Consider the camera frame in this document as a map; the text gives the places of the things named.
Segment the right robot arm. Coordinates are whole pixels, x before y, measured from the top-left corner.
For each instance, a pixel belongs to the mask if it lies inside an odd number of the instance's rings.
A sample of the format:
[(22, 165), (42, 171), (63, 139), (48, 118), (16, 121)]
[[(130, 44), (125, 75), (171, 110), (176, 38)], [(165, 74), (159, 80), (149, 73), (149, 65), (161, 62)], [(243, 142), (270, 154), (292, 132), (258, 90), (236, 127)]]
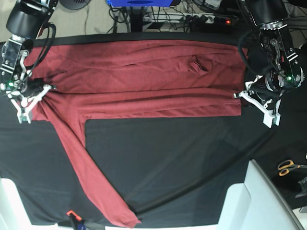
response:
[[(32, 74), (55, 39), (56, 27), (49, 19), (57, 4), (56, 0), (18, 0), (6, 23), (12, 36), (1, 50), (0, 91), (16, 108), (19, 123), (31, 123), (32, 109), (56, 88), (44, 83), (42, 78), (32, 79)], [(44, 30), (47, 30), (47, 38), (43, 48), (34, 64), (26, 66), (24, 62), (33, 50), (34, 41)]]

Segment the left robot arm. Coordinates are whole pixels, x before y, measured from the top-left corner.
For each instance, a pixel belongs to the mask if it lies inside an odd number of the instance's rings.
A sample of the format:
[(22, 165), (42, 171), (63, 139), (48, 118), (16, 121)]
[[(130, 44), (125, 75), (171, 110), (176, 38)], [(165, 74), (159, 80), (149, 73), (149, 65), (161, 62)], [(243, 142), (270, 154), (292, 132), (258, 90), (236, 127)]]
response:
[[(245, 82), (245, 89), (235, 93), (263, 113), (263, 123), (271, 128), (280, 123), (279, 107), (284, 94), (299, 88), (305, 80), (292, 36), (285, 22), (289, 14), (281, 0), (239, 0), (238, 7), (250, 31), (238, 41), (238, 51), (255, 79)], [(268, 61), (261, 70), (254, 70), (243, 53), (243, 41), (254, 36)]]

